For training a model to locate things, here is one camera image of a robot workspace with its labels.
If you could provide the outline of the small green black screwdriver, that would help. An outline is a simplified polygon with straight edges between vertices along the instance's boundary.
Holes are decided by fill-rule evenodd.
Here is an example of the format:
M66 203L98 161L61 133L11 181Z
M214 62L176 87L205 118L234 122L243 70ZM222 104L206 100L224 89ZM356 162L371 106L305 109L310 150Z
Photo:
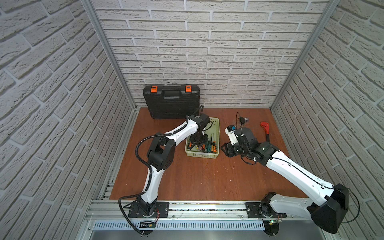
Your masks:
M206 142L206 152L211 153L211 151L212 151L212 141L210 138L208 138Z

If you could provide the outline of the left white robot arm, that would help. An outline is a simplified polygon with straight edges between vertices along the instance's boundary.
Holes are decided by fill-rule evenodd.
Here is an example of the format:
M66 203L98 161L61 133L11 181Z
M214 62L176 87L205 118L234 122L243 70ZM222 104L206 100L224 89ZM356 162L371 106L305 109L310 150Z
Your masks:
M170 167L174 160L176 146L188 136L201 133L209 121L210 118L206 114L191 115L177 128L164 134L157 133L154 136L146 137L136 146L136 157L149 169L143 194L137 197L139 207L146 216L151 216L155 211L159 185L165 170ZM148 160L145 162L139 156L139 147L151 138L153 140L147 153Z

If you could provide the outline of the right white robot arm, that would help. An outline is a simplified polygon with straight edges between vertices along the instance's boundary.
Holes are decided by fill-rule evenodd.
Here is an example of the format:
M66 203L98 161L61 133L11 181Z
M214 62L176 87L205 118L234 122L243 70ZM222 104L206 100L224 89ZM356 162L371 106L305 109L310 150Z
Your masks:
M258 142L249 128L225 129L230 142L221 149L229 158L240 156L249 165L256 163L280 174L306 198L287 197L269 192L260 202L260 215L272 218L278 214L294 215L312 220L322 230L335 234L348 212L349 189L318 178L292 161L270 142Z

